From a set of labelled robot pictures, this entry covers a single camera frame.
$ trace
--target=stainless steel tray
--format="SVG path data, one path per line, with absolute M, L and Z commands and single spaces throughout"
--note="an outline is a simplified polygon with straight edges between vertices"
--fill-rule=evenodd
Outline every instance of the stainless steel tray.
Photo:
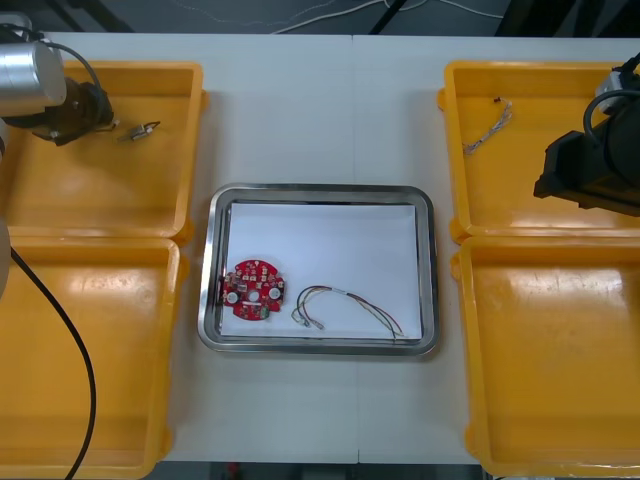
M 299 205 L 412 205 L 416 212 L 422 338 L 341 339 L 245 337 L 221 334 L 222 279 L 227 273 L 231 206 L 234 203 Z M 370 185 L 231 184 L 213 197 L 202 267 L 198 333 L 209 348 L 238 352 L 421 355 L 439 337 L 438 282 L 433 205 L 414 187 Z

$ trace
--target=red circuit board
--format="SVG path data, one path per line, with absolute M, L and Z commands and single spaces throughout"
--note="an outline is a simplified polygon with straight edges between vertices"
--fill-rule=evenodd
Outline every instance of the red circuit board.
M 222 300 L 225 306 L 233 308 L 236 317 L 264 320 L 270 312 L 280 311 L 284 280 L 273 265 L 247 260 L 225 275 Z

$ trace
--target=white table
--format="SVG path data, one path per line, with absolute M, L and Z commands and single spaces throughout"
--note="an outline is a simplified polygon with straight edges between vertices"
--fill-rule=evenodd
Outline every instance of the white table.
M 192 270 L 173 346 L 169 460 L 472 463 L 456 246 L 435 95 L 454 59 L 620 60 L 636 40 L 54 34 L 88 59 L 204 68 Z M 228 182 L 414 185 L 436 215 L 442 338 L 429 359 L 220 354 L 196 334 L 212 193 Z

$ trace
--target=white paper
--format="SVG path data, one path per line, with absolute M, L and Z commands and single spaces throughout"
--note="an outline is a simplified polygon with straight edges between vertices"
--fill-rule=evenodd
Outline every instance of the white paper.
M 360 295 L 386 310 L 406 338 L 422 338 L 415 208 L 405 205 L 234 204 L 227 268 L 264 260 L 278 269 L 286 291 L 280 312 L 247 321 L 223 309 L 221 333 L 239 336 L 392 338 L 357 302 L 321 293 L 307 304 L 325 329 L 291 318 L 298 294 L 326 285 Z

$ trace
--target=yellow plastic tray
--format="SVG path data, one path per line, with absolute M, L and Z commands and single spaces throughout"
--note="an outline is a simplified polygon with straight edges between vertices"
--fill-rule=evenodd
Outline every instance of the yellow plastic tray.
M 0 212 L 12 235 L 165 237 L 185 243 L 203 105 L 191 63 L 91 62 L 119 127 L 63 147 L 13 130 L 0 164 Z M 66 73 L 90 81 L 79 63 Z M 141 123 L 151 136 L 117 143 Z
M 12 243 L 71 317 L 95 369 L 97 422 L 78 478 L 143 477 L 170 444 L 169 352 L 186 275 L 177 245 Z M 86 431 L 87 374 L 64 323 L 15 264 L 0 301 L 0 390 L 0 477 L 62 478 Z
M 467 447 L 493 475 L 640 475 L 640 239 L 473 237 L 453 257 Z
M 439 105 L 445 111 L 455 218 L 453 238 L 475 235 L 640 235 L 640 218 L 574 202 L 533 196 L 547 146 L 582 115 L 612 64 L 454 62 L 445 71 Z M 471 156 L 473 143 L 513 102 L 513 119 Z M 594 124 L 602 118 L 594 116 Z

